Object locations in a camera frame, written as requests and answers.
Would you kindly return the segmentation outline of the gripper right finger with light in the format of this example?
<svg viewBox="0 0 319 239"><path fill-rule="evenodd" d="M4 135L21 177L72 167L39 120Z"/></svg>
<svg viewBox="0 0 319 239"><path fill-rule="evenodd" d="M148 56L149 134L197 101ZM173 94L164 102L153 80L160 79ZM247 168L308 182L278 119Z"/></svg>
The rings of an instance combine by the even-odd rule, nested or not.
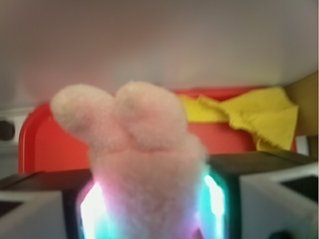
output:
<svg viewBox="0 0 319 239"><path fill-rule="evenodd" d="M199 207L203 239L316 239L319 163L290 151L211 155Z"/></svg>

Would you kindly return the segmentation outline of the gripper left finger with light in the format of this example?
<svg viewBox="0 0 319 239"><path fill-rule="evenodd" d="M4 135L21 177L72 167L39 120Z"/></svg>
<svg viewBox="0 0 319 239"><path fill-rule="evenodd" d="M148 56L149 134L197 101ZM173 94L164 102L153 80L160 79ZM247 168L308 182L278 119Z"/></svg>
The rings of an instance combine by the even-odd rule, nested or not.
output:
<svg viewBox="0 0 319 239"><path fill-rule="evenodd" d="M103 239L102 202L89 170L13 174L0 181L0 237Z"/></svg>

